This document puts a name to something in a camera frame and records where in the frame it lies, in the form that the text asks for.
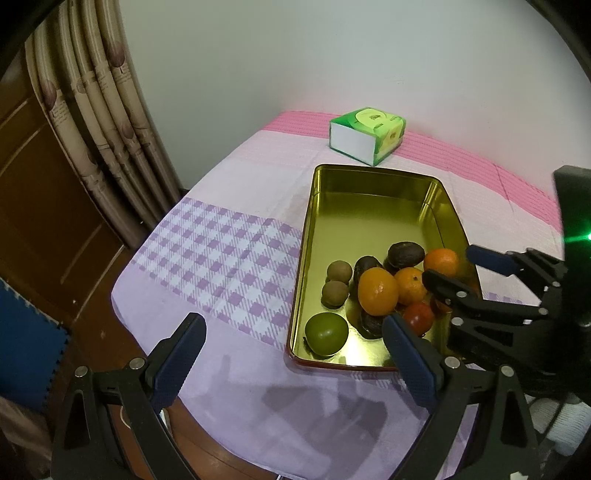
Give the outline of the large red tomato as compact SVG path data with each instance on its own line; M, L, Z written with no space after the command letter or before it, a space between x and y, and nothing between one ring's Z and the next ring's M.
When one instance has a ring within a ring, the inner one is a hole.
M424 336L435 322L435 313L424 302L414 302L406 307L403 319L419 337Z

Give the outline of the small orange mandarin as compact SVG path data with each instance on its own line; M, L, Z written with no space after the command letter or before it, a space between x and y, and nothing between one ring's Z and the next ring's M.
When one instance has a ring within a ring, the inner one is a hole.
M455 277L460 271L460 258L451 249L435 249L425 256L424 270L434 270L442 275Z

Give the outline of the dark avocado front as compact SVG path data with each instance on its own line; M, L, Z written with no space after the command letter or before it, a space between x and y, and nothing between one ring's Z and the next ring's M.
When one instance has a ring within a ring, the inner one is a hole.
M388 251L388 262L397 269L415 267L425 259L424 248L415 242L398 242Z

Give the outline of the dark avocado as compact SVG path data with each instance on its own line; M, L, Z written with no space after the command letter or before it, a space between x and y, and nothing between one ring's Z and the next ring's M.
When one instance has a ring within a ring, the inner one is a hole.
M415 242L398 242L388 251L388 262L397 269L415 267L425 259L424 248Z
M382 263L374 256L366 255L356 261L353 267L353 285L358 287L363 273L372 268L383 268Z
M360 316L360 331L363 337L368 339L382 338L384 320L384 317L372 316L363 311Z

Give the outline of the large orange mandarin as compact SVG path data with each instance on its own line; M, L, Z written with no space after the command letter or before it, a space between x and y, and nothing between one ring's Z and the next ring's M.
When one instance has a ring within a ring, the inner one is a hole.
M358 300L372 316L386 316L394 311L399 301L399 285L387 270L374 267L363 272L358 284Z

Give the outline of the brown kiwi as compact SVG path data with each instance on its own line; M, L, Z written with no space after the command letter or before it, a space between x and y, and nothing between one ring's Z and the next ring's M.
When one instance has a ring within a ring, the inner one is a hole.
M349 284L353 276L353 268L344 260L335 260L327 269L327 280Z
M322 305L327 308L337 309L344 305L349 297L349 286L338 280L329 280L322 287Z

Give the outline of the green lime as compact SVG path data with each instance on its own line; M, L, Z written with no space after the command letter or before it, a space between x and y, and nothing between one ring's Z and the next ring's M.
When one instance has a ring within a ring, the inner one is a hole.
M304 327L304 339L315 355L329 357L338 353L349 338L348 322L335 313L319 313Z

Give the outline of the small red tomato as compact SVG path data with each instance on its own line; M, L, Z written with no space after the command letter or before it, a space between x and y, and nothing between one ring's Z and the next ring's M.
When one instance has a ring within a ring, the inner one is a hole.
M431 307L438 317L452 312L452 309L447 304L437 300L435 297L431 299Z

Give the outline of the pink purple checked tablecloth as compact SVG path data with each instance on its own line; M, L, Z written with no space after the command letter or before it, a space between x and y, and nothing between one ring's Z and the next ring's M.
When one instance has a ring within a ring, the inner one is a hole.
M190 312L204 348L180 399L229 452L300 479L386 479L425 410L394 375L304 369L284 349L315 167L342 164L329 116L287 112L242 143L166 215L119 276L119 320L150 351Z

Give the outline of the blue foam mat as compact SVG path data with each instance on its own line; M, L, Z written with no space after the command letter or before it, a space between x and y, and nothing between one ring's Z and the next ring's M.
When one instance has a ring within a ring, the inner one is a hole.
M38 310L6 282L1 283L1 396L42 412L69 332Z

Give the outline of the brown wooden door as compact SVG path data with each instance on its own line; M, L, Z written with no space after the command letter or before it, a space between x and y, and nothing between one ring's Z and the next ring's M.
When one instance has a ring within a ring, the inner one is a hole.
M110 293L131 258L70 166L18 52L1 79L1 277L70 334L45 401L55 429L76 367L122 367L139 348Z

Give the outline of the green tissue pack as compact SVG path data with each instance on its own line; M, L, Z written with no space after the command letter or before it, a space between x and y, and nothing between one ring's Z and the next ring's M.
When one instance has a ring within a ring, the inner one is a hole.
M339 116L329 122L329 146L375 167L402 144L406 119L371 107Z

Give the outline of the beige patterned curtain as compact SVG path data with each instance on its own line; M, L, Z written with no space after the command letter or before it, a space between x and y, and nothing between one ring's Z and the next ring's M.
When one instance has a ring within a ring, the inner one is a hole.
M100 213L138 248L180 199L130 66L114 1L63 1L25 42L33 91Z

